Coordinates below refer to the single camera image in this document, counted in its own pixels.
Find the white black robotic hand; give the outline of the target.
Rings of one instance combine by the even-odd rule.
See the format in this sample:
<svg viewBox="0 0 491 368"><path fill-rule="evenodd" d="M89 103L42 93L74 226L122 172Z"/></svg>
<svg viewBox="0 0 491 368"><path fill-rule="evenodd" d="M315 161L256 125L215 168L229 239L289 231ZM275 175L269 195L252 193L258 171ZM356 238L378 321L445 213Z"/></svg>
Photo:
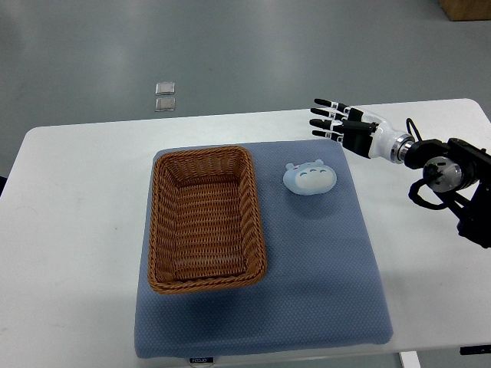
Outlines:
<svg viewBox="0 0 491 368"><path fill-rule="evenodd" d="M394 130L387 120L368 110L360 110L336 101L315 98L314 103L328 108L312 107L313 114L323 119L310 119L309 124L320 130L312 130L319 136L337 143L364 158L384 158L392 163L402 163L402 147L410 141L410 134ZM349 127L346 133L337 133L341 127Z"/></svg>

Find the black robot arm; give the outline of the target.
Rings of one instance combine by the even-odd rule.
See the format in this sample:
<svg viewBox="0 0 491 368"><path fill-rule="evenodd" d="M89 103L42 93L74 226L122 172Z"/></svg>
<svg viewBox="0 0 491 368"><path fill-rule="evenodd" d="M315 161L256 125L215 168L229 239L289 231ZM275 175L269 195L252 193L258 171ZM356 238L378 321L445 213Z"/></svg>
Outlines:
<svg viewBox="0 0 491 368"><path fill-rule="evenodd" d="M490 247L490 156L468 142L425 140L412 119L404 131L394 130L387 120L361 108L315 99L310 120L313 135L340 143L367 159L383 158L410 169L420 169L408 196L430 210L449 209L458 219L459 236Z"/></svg>

